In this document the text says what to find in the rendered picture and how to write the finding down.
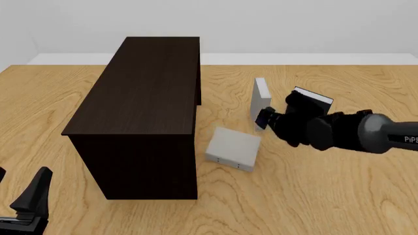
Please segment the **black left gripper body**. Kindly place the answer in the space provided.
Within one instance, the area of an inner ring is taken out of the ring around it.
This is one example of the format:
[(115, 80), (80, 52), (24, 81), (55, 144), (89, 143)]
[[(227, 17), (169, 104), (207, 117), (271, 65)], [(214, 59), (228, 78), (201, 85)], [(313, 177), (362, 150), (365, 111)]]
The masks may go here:
[(0, 235), (43, 235), (49, 217), (34, 217), (32, 220), (15, 217), (0, 217)]

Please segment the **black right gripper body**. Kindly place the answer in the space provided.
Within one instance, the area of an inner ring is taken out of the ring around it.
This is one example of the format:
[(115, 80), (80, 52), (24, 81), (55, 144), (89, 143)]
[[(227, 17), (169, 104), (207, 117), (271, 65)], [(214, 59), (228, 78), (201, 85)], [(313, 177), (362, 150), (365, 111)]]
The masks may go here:
[(300, 144), (310, 145), (306, 137), (307, 122), (314, 118), (314, 111), (299, 110), (292, 113), (272, 114), (272, 130), (281, 140), (296, 148)]

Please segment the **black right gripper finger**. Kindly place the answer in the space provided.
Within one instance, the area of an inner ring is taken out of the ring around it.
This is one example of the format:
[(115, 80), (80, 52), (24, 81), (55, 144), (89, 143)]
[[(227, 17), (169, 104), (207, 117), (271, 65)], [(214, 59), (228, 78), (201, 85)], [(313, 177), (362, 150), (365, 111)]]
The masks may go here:
[(298, 91), (293, 90), (286, 98), (287, 107), (285, 114), (303, 113), (305, 108), (305, 97)]

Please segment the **black book with white pages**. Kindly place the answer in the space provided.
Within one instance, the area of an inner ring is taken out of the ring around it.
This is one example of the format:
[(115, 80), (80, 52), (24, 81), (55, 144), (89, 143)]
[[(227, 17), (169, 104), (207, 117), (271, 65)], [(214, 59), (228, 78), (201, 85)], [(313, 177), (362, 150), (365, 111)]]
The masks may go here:
[(307, 89), (303, 89), (301, 87), (295, 87), (294, 88), (295, 91), (298, 91), (299, 93), (301, 93), (302, 95), (304, 95), (305, 97), (307, 97), (307, 99), (309, 99), (310, 101), (312, 101), (313, 103), (315, 103), (316, 105), (318, 105), (318, 107), (321, 107), (322, 111), (323, 111), (323, 115), (327, 115), (334, 99), (330, 98), (330, 97), (326, 97), (324, 95), (320, 95), (318, 93), (314, 93), (313, 91), (309, 91)]

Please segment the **white upright book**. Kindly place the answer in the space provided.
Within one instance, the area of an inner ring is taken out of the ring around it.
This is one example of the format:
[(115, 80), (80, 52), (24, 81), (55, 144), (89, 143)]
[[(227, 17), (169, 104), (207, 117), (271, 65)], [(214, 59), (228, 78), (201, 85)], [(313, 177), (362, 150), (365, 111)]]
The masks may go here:
[(250, 115), (253, 122), (262, 109), (270, 106), (271, 98), (265, 79), (255, 78), (250, 105)]

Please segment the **white flat book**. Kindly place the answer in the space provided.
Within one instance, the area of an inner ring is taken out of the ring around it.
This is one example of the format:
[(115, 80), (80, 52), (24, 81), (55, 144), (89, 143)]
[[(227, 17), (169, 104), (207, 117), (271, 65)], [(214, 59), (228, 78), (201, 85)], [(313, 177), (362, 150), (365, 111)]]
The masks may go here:
[(260, 136), (216, 127), (205, 158), (246, 172), (253, 172), (261, 143)]

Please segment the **dark wooden cabinet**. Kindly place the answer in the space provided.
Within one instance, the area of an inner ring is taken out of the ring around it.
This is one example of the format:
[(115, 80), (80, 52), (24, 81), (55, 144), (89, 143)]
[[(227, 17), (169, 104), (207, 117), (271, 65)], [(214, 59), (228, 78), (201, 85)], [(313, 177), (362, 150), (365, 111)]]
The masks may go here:
[(195, 200), (200, 38), (127, 37), (62, 135), (109, 200)]

